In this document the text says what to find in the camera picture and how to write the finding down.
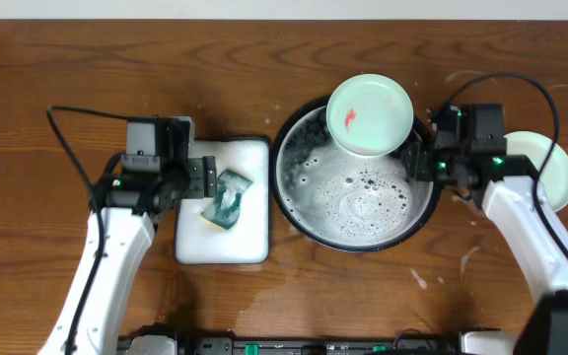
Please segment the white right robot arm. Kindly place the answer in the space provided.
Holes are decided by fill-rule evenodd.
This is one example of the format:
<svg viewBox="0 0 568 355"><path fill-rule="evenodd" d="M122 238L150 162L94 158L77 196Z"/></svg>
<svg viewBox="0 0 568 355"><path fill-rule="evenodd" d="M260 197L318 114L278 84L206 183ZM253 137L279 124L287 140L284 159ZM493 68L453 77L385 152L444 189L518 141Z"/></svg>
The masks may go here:
<svg viewBox="0 0 568 355"><path fill-rule="evenodd" d="M410 178L468 190L497 227L526 278L535 306L518 335L470 331L463 354L568 354L568 231L547 201L536 168L499 138L473 147L408 143L399 157Z"/></svg>

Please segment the green and yellow sponge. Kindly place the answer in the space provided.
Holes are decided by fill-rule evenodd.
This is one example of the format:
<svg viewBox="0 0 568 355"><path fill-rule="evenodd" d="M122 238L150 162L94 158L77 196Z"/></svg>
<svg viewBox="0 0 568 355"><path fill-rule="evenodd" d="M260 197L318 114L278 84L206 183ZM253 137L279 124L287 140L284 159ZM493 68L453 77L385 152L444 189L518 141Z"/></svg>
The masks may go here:
<svg viewBox="0 0 568 355"><path fill-rule="evenodd" d="M252 181L235 171L226 169L218 176L217 182L214 199L200 216L219 228L230 230L240 218L242 199L251 187Z"/></svg>

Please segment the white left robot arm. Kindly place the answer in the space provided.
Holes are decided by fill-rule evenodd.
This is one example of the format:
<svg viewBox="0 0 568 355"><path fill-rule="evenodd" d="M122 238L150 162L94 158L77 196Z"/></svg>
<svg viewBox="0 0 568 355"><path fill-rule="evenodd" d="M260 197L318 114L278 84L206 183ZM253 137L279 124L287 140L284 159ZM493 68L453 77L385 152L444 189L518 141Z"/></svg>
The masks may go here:
<svg viewBox="0 0 568 355"><path fill-rule="evenodd" d="M106 163L91 187L87 237L58 320L41 354L115 354L135 275L157 234L161 215L183 198L211 197L215 158L169 161L164 171L113 170Z"/></svg>

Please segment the light green plate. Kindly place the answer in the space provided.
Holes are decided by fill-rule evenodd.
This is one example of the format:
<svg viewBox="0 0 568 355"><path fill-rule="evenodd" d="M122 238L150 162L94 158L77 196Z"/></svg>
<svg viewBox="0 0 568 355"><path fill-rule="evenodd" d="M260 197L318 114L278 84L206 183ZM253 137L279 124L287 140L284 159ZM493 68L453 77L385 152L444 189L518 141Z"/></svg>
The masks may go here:
<svg viewBox="0 0 568 355"><path fill-rule="evenodd" d="M331 137L343 149L377 157L395 151L406 141L414 110L398 82L379 74L361 74L332 92L325 120Z"/></svg>
<svg viewBox="0 0 568 355"><path fill-rule="evenodd" d="M508 155L525 155L539 169L552 141L535 132L516 131L505 135ZM546 189L548 201L555 212L568 204L568 155L556 145L540 181Z"/></svg>

